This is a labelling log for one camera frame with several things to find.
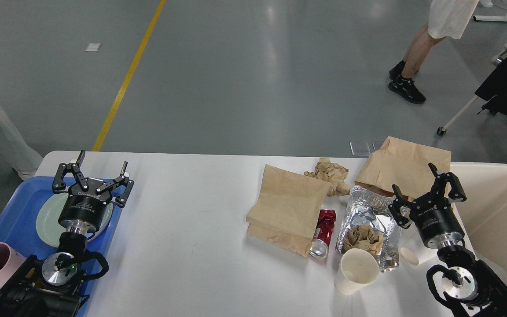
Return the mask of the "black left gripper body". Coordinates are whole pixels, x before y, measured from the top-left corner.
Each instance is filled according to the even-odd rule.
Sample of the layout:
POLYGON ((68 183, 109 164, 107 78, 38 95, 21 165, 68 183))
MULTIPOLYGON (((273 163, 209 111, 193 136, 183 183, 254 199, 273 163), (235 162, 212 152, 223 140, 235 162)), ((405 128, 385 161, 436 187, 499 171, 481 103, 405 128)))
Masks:
POLYGON ((87 193, 67 194, 58 224, 62 227, 81 228, 85 233, 96 233, 107 224, 113 204, 101 201, 87 193))

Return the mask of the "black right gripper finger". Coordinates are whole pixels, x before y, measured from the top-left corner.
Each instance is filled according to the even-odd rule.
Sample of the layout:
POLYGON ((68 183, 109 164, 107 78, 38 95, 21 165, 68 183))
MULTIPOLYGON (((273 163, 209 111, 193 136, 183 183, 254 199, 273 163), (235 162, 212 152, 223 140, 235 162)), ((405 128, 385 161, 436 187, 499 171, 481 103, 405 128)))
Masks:
POLYGON ((401 208, 406 207, 411 211, 414 208, 414 204, 403 197, 400 188, 396 184, 392 184, 392 189, 395 197, 393 202, 388 206, 388 209, 397 225, 403 229, 408 229, 411 225, 411 219, 402 214, 401 208))
POLYGON ((450 171, 446 173, 438 170, 433 163, 429 163, 428 167, 435 176, 434 184, 428 192, 428 204, 449 205, 467 200, 463 187, 455 174, 450 171))

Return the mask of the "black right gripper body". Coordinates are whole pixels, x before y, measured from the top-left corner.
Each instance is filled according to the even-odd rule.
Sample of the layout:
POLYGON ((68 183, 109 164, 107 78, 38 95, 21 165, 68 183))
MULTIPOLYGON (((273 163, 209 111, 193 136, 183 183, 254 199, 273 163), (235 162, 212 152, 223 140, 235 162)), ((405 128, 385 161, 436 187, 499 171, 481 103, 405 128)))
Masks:
POLYGON ((458 243, 465 233, 447 199, 419 197, 412 202, 410 219, 425 247, 438 247, 442 240, 458 243))

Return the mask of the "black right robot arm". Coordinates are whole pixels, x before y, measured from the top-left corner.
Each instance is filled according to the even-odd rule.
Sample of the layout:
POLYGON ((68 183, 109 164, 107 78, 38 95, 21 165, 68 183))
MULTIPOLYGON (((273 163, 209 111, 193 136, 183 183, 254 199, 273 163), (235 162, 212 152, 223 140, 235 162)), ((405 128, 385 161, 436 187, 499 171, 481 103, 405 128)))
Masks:
POLYGON ((507 286, 466 249, 465 232, 451 210, 452 202, 467 200, 458 177, 428 166, 435 178, 431 190, 407 201, 393 184, 395 199, 388 208, 400 227, 414 224, 424 246, 436 250, 442 261, 426 273, 429 291, 455 317, 467 317, 476 307, 477 317, 507 317, 507 286))

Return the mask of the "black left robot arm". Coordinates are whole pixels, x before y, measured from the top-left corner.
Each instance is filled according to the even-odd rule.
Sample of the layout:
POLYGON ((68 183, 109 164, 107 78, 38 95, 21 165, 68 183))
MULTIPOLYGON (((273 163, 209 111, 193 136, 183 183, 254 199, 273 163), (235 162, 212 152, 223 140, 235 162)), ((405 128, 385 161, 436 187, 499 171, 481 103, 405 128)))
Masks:
POLYGON ((74 317, 90 298, 82 294, 82 284, 109 271, 104 255, 88 250, 87 235, 100 229, 109 205, 125 206, 134 182, 127 161, 110 181, 85 177, 80 169, 85 154, 60 164, 52 183, 53 193, 67 194, 57 250, 43 260, 31 255, 16 269, 0 289, 0 317, 74 317))

